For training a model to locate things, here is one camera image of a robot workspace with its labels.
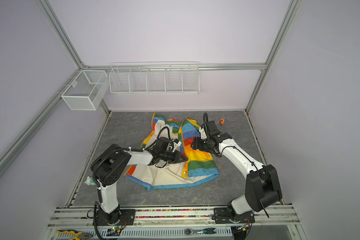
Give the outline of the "multicolour patchwork jacket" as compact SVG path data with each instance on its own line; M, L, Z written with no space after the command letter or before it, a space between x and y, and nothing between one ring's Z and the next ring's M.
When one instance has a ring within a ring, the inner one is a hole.
M150 190L190 188L207 183L217 178L220 173L210 153L193 150L191 144L199 137L200 125L196 120L185 118L182 121L166 119L157 113L152 117L152 132L142 142L142 148L150 146L161 129L169 127L160 134L178 140L182 144L178 150L188 158L187 162L166 165L158 168L154 165L132 165L124 173L125 177Z

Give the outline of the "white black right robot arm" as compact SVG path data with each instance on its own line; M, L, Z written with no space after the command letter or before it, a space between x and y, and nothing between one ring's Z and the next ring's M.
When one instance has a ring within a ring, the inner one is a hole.
M192 149L226 157L246 179L244 194L227 206L232 222L239 222L246 214L260 212L282 200L280 181L274 166L264 165L251 157L231 135L222 133L214 121L204 119L199 132L201 136L194 138Z

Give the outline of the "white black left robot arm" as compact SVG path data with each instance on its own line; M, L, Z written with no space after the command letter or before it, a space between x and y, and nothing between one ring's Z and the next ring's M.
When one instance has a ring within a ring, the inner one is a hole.
M181 164L188 158L175 144L179 141L160 137L147 149L110 145L91 165L92 180L99 200L95 202L94 224L98 226L131 225L132 219L122 214L117 197L117 182L127 166L144 165L164 168Z

